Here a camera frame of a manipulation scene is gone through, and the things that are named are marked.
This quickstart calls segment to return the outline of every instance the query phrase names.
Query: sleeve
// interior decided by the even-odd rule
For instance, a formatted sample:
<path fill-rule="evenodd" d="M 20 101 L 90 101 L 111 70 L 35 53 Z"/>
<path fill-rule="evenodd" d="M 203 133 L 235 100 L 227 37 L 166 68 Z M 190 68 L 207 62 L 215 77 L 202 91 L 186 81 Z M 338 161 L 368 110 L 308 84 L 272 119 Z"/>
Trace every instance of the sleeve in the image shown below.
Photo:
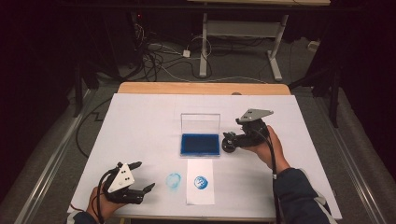
<path fill-rule="evenodd" d="M 302 170 L 289 168 L 277 175 L 274 191 L 286 223 L 336 223 L 329 205 Z"/>
<path fill-rule="evenodd" d="M 87 212 L 72 212 L 65 224 L 96 224 L 96 220 Z"/>

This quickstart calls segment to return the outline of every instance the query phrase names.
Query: table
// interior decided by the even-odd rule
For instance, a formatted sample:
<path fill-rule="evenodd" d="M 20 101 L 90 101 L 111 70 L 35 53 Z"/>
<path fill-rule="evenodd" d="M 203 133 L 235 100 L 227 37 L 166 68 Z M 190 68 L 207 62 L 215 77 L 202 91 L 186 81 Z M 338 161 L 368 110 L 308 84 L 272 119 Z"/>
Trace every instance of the table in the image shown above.
<path fill-rule="evenodd" d="M 256 4 L 256 5 L 304 5 L 304 6 L 328 6 L 330 0 L 190 0 L 193 2 L 203 2 L 206 5 L 210 3 L 223 4 Z M 258 21 L 210 21 L 207 19 L 207 13 L 204 13 L 203 31 L 202 31 L 202 50 L 200 61 L 200 77 L 206 77 L 207 65 L 207 36 L 208 35 L 231 35 L 231 36 L 250 36 L 250 37 L 273 37 L 274 46 L 267 50 L 267 57 L 273 75 L 276 81 L 282 80 L 279 66 L 276 62 L 276 53 L 282 40 L 283 32 L 286 28 L 286 22 L 289 15 L 283 15 L 280 22 L 258 22 Z"/>
<path fill-rule="evenodd" d="M 187 160 L 179 156 L 180 113 L 220 113 L 220 132 L 239 134 L 242 131 L 234 119 L 247 107 L 255 107 L 274 110 L 274 115 L 265 118 L 265 122 L 274 127 L 282 140 L 285 157 L 295 167 L 307 171 L 314 188 L 327 198 L 334 218 L 341 218 L 295 97 L 285 87 L 281 84 L 121 84 L 72 204 L 86 207 L 87 195 L 105 171 L 117 162 L 142 161 L 142 166 L 133 171 L 136 180 L 133 189 L 142 189 L 152 182 L 156 186 L 142 204 L 129 204 L 115 216 L 274 221 L 271 170 L 255 154 L 245 150 L 237 149 L 232 154 L 221 152 L 219 158 L 213 159 L 214 205 L 186 205 L 183 182 L 178 190 L 170 190 L 165 185 L 169 174 L 178 173 L 183 180 L 187 173 Z M 249 95 L 229 95 L 233 92 Z"/>

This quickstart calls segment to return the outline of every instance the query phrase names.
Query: person's arm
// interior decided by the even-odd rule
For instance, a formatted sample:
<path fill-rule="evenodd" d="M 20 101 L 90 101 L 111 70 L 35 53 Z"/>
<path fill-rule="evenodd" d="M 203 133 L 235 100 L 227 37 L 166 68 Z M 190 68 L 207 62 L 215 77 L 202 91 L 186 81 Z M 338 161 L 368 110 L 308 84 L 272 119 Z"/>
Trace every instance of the person's arm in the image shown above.
<path fill-rule="evenodd" d="M 315 192 L 305 173 L 291 168 L 283 155 L 283 148 L 274 129 L 267 126 L 276 157 L 274 192 L 280 201 L 286 223 L 336 223 L 330 215 L 326 199 Z M 267 144 L 247 147 L 272 169 L 271 152 Z"/>
<path fill-rule="evenodd" d="M 96 224 L 99 223 L 99 218 L 97 216 L 97 187 L 92 190 L 90 201 L 88 203 L 87 210 L 85 212 L 73 212 L 67 218 L 67 224 Z M 104 221 L 108 220 L 113 213 L 123 207 L 125 203 L 112 203 L 107 200 L 103 192 L 100 194 L 100 209 Z"/>

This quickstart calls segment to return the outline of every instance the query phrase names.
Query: white paper sheet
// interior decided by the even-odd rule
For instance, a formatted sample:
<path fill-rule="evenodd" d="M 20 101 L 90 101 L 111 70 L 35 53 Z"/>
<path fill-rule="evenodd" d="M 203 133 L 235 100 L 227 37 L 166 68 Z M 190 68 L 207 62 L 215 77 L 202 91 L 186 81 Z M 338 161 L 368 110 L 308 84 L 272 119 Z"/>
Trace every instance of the white paper sheet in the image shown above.
<path fill-rule="evenodd" d="M 142 161 L 142 166 L 133 170 L 135 183 L 131 188 L 142 189 L 151 183 L 155 187 L 141 204 L 118 209 L 117 217 L 275 220 L 271 170 L 257 155 L 246 150 L 221 151 L 219 158 L 212 160 L 215 204 L 186 204 L 188 160 L 180 158 L 180 114 L 220 114 L 220 133 L 241 134 L 243 131 L 235 119 L 248 108 L 274 111 L 263 120 L 276 130 L 288 162 L 308 173 L 314 189 L 326 197 L 332 216 L 342 218 L 292 95 L 115 94 L 71 203 L 75 207 L 87 207 L 87 195 L 104 172 L 119 161 Z M 167 185 L 171 174 L 180 175 L 176 189 Z"/>
<path fill-rule="evenodd" d="M 212 160 L 188 160 L 187 204 L 215 204 L 214 184 Z"/>

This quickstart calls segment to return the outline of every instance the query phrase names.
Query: desk leg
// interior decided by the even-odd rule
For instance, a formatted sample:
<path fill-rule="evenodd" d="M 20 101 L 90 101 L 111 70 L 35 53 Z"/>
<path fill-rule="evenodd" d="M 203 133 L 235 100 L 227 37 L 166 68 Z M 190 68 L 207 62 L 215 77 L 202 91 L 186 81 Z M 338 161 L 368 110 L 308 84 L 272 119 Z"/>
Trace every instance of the desk leg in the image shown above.
<path fill-rule="evenodd" d="M 289 15 L 284 15 L 282 17 L 282 22 L 280 23 L 279 28 L 277 30 L 274 48 L 273 48 L 273 50 L 267 51 L 268 60 L 270 61 L 270 65 L 273 70 L 274 78 L 276 81 L 282 80 L 282 75 L 280 74 L 279 66 L 277 65 L 277 62 L 276 62 L 276 53 L 277 53 L 277 49 L 279 48 L 280 41 L 282 40 L 282 35 L 283 35 L 283 32 L 285 31 L 286 22 L 288 21 L 288 17 L 289 17 Z"/>
<path fill-rule="evenodd" d="M 207 37 L 207 14 L 204 13 L 204 20 L 202 24 L 202 50 L 201 50 L 201 63 L 199 66 L 199 76 L 206 77 L 206 66 L 207 66 L 207 48 L 206 48 L 206 37 Z"/>

